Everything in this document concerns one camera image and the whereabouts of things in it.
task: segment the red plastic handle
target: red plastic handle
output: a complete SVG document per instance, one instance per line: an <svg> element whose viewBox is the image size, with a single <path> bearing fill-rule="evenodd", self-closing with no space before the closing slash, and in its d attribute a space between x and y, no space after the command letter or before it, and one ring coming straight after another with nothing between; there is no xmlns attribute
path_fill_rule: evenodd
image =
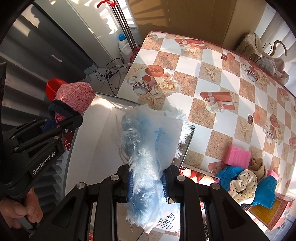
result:
<svg viewBox="0 0 296 241"><path fill-rule="evenodd" d="M111 7L114 7L115 5L117 5L116 2L112 2L110 0L104 0L104 1L99 2L97 7L101 6L102 3L109 3Z"/></svg>

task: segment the pink sponge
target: pink sponge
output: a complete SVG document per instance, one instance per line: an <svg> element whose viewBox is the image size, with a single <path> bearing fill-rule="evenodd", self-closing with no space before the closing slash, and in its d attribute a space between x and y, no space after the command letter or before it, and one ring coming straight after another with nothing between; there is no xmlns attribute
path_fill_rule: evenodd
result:
<svg viewBox="0 0 296 241"><path fill-rule="evenodd" d="M279 176L273 170L269 170L267 176L273 176L275 180L279 180Z"/></svg>
<svg viewBox="0 0 296 241"><path fill-rule="evenodd" d="M247 169L250 163L251 153L236 146L229 146L224 163L234 167Z"/></svg>

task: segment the table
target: table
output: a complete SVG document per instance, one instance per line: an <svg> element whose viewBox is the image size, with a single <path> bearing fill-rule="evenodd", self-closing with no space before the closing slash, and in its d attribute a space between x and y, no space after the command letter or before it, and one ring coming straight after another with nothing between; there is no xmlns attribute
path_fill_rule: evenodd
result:
<svg viewBox="0 0 296 241"><path fill-rule="evenodd" d="M150 32L118 97L182 109L195 126L186 163L216 173L231 144L263 158L286 194L296 161L295 97L252 61L215 44Z"/></svg>

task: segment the silver screw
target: silver screw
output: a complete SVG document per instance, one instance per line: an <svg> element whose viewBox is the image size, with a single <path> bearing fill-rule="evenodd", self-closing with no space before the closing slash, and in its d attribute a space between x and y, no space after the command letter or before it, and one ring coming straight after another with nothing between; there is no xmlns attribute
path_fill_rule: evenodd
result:
<svg viewBox="0 0 296 241"><path fill-rule="evenodd" d="M218 183L213 183L211 187L213 189L215 189L215 190L219 190L220 189L220 185Z"/></svg>
<svg viewBox="0 0 296 241"><path fill-rule="evenodd" d="M77 187L78 189L82 189L82 188L85 187L85 183L78 183L78 184L76 185L76 187Z"/></svg>
<svg viewBox="0 0 296 241"><path fill-rule="evenodd" d="M111 176L112 181L117 181L118 179L119 179L119 176L116 174Z"/></svg>
<svg viewBox="0 0 296 241"><path fill-rule="evenodd" d="M177 180L178 180L178 181L185 181L185 179L186 179L186 177L183 176L183 175L179 175L179 176L177 176Z"/></svg>

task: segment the red plastic object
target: red plastic object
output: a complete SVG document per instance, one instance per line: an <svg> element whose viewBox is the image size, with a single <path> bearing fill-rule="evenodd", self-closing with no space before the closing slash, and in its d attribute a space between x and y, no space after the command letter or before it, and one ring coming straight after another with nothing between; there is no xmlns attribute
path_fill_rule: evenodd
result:
<svg viewBox="0 0 296 241"><path fill-rule="evenodd" d="M97 7L101 6L102 3L109 3L111 7L114 7L115 5L117 5L116 2L112 2L110 0L104 0L104 1L99 2Z"/></svg>
<svg viewBox="0 0 296 241"><path fill-rule="evenodd" d="M50 101L53 101L55 98L55 94L57 93L58 89L61 87L61 85L68 84L66 81L58 79L58 78L52 78L50 79L45 87L45 93L47 98Z"/></svg>

